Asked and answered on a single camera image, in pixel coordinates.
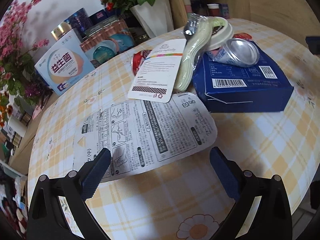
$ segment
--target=red can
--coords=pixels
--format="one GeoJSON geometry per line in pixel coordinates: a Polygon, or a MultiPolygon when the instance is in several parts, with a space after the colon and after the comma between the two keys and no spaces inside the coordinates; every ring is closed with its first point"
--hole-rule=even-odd
{"type": "Polygon", "coordinates": [[[152,50],[151,49],[145,49],[138,53],[133,54],[131,66],[132,66],[132,72],[134,75],[137,74],[138,70],[140,69],[142,63],[146,59],[146,57],[150,54],[152,50]]]}

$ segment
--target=yellow plaid tablecloth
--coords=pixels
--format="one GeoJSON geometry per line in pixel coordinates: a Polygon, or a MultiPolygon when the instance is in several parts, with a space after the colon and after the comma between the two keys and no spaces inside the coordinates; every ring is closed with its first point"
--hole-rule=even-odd
{"type": "MultiPolygon", "coordinates": [[[[212,114],[218,128],[214,145],[242,170],[267,178],[279,174],[294,212],[320,162],[320,59],[268,27],[241,19],[231,19],[230,23],[235,33],[252,35],[280,65],[294,92],[281,113],[212,114]]],[[[41,174],[57,178],[72,170],[75,127],[93,112],[127,100],[133,80],[132,54],[175,38],[183,38],[181,29],[113,58],[71,87],[44,113],[30,160],[29,203],[41,174]]],[[[61,201],[71,229],[81,235],[65,200],[61,201]]],[[[101,183],[86,203],[113,240],[206,240],[234,201],[227,197],[206,152],[140,175],[101,183]]],[[[254,214],[250,213],[242,232],[249,228],[254,214]]]]}

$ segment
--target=white cap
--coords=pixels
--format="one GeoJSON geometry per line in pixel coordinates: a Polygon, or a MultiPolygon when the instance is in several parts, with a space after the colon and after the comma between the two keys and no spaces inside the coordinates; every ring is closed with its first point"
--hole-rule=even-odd
{"type": "Polygon", "coordinates": [[[210,3],[207,4],[207,6],[209,7],[209,9],[219,9],[219,4],[217,3],[210,3]]]}

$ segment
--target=gold lid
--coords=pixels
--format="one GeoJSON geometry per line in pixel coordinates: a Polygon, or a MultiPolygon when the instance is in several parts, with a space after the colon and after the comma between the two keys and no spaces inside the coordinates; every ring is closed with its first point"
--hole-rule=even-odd
{"type": "Polygon", "coordinates": [[[65,35],[71,30],[72,28],[68,23],[62,22],[51,32],[51,34],[54,37],[54,39],[58,41],[63,35],[65,35]]]}

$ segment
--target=round table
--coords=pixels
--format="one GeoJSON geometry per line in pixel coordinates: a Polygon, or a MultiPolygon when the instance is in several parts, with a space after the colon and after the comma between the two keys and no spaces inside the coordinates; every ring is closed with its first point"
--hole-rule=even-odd
{"type": "MultiPolygon", "coordinates": [[[[266,178],[279,174],[294,212],[320,162],[320,60],[273,29],[242,19],[229,21],[235,33],[250,34],[279,64],[294,92],[280,113],[212,114],[218,128],[214,145],[242,170],[266,178]]],[[[113,58],[47,109],[30,160],[29,204],[41,174],[57,178],[72,170],[76,126],[93,112],[127,100],[133,80],[132,54],[183,37],[178,29],[113,58]]],[[[64,199],[61,202],[72,231],[81,236],[67,203],[64,199]]],[[[241,234],[248,230],[258,202],[254,203],[241,234]]],[[[234,201],[228,198],[213,171],[208,152],[201,152],[143,174],[101,183],[86,203],[113,240],[206,240],[225,219],[234,201]]]]}

